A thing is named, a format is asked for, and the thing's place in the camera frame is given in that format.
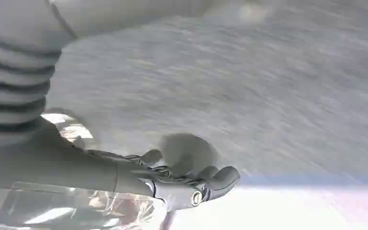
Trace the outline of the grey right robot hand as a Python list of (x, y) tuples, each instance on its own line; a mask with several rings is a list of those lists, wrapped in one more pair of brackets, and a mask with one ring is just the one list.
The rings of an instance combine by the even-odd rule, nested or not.
[(197, 192), (203, 201), (226, 195), (239, 178), (231, 166), (171, 177), (110, 152), (78, 148), (43, 118), (30, 124), (0, 125), (0, 184), (5, 187), (35, 184), (131, 193), (160, 199), (170, 209), (180, 210), (193, 207), (192, 196)]

